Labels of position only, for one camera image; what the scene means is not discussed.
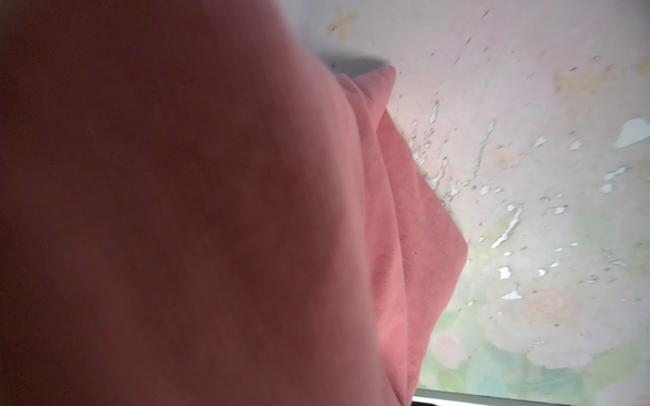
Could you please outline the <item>pink t shirt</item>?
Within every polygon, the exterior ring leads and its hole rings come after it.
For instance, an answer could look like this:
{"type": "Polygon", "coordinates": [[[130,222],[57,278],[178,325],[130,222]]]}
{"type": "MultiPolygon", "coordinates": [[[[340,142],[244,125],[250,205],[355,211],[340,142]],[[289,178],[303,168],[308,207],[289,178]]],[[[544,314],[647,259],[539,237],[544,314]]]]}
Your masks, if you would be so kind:
{"type": "Polygon", "coordinates": [[[408,405],[467,243],[274,1],[1,4],[4,405],[408,405]]]}

